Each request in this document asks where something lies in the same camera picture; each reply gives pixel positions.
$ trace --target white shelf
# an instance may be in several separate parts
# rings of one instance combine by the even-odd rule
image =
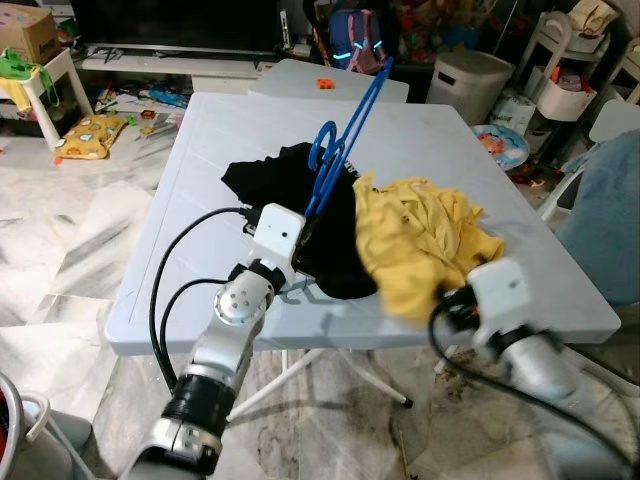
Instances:
[[[260,78],[261,66],[254,62],[237,60],[212,60],[207,58],[152,57],[141,55],[122,55],[105,63],[104,56],[85,58],[75,62],[78,70],[136,72],[136,73],[172,73],[218,78],[242,78],[256,80]]]

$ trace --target backpack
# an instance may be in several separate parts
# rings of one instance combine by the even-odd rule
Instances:
[[[384,66],[380,26],[371,10],[338,10],[329,18],[329,42],[338,68],[375,73]]]

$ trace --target cardboard box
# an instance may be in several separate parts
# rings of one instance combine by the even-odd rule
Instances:
[[[13,48],[29,63],[45,65],[58,53],[56,24],[49,10],[0,3],[0,51]]]

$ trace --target tv stand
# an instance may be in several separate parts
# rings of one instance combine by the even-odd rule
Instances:
[[[90,55],[77,60],[77,70],[103,72],[130,72],[188,75],[196,92],[246,94],[262,72],[274,62],[252,60],[227,60],[213,58],[190,58],[188,56],[142,55],[125,51],[120,56],[107,60],[104,53]]]

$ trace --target television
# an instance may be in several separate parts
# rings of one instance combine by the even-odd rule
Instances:
[[[84,43],[103,47],[272,54],[278,0],[71,0]]]

